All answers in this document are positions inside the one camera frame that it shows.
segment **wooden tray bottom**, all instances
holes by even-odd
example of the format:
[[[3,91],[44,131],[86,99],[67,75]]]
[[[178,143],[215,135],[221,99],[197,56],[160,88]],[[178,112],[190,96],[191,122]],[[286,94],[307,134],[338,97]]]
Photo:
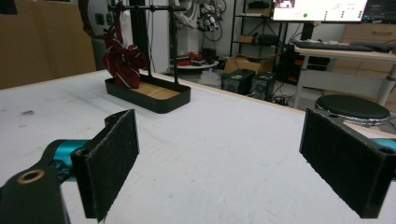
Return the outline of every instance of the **wooden tray bottom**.
[[[142,81],[139,83],[139,89],[131,89],[131,91],[137,91],[157,100],[166,100],[179,94],[178,91],[171,91]]]

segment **cardboard box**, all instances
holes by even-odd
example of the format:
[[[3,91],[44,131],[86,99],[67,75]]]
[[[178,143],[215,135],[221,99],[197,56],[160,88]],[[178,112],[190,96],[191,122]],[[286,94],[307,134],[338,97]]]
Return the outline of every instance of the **cardboard box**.
[[[16,0],[0,15],[0,89],[95,71],[77,3]]]
[[[248,69],[258,74],[261,71],[272,72],[274,61],[282,52],[271,56],[268,59],[258,59],[244,55],[232,56],[227,59],[224,67],[225,73],[231,73],[237,69]]]
[[[238,42],[241,43],[253,43],[254,42],[254,37],[252,35],[240,35],[238,36]]]
[[[264,17],[270,17],[271,9],[270,8],[248,8],[247,13],[258,13],[258,14],[262,14]]]

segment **floor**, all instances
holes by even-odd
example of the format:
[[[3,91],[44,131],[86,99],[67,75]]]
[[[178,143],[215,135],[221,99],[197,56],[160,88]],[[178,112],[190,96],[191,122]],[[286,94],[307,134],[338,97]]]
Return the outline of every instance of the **floor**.
[[[221,70],[211,70],[210,72],[204,71],[203,73],[191,73],[191,71],[189,71],[189,73],[183,73],[183,71],[178,71],[178,77],[181,79],[186,79],[188,81],[197,82],[206,86],[220,89],[219,73],[221,73]],[[295,88],[295,85],[277,81],[274,87],[275,99],[284,99],[284,105],[292,107]],[[321,90],[303,89],[297,109],[305,111],[308,107],[313,107],[315,100],[322,94],[323,92]],[[388,124],[377,126],[376,128],[382,132],[393,133],[396,135],[396,114],[391,113],[390,116],[391,119]]]

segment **black round stool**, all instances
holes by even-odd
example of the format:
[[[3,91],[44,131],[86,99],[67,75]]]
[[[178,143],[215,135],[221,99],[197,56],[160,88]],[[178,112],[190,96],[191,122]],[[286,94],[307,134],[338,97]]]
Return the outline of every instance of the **black round stool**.
[[[382,105],[349,95],[320,96],[315,108],[344,117],[345,121],[363,126],[375,126],[387,122],[390,112]]]

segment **white desk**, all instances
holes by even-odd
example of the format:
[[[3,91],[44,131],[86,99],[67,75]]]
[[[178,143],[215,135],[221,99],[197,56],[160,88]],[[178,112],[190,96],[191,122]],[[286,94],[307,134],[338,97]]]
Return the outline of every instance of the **white desk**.
[[[379,219],[360,219],[306,162],[304,112],[181,80],[191,102],[155,114],[108,95],[109,77],[0,91],[0,185],[53,140],[92,139],[105,117],[134,108],[141,152],[106,223],[395,223],[394,182]],[[84,217],[77,183],[62,190],[72,223],[96,223]]]
[[[343,82],[343,78],[348,80],[356,80],[357,85],[349,88],[360,88],[364,91],[367,88],[368,91],[376,91],[377,102],[380,105],[384,105],[389,97],[390,91],[393,89],[396,81],[396,55],[391,53],[379,53],[379,52],[357,52],[357,51],[344,51],[344,50],[325,50],[325,49],[300,49],[295,47],[295,52],[304,55],[304,64],[301,73],[312,73],[318,76],[320,79],[329,79],[328,85],[340,85]],[[393,63],[392,69],[387,78],[376,78],[376,77],[359,77],[352,75],[343,74],[332,74],[329,72],[320,72],[309,70],[307,71],[308,60],[310,56],[326,57],[334,59],[348,59],[358,61],[369,61],[377,63]],[[294,97],[293,107],[297,108],[301,94],[301,83],[297,83],[297,91]]]

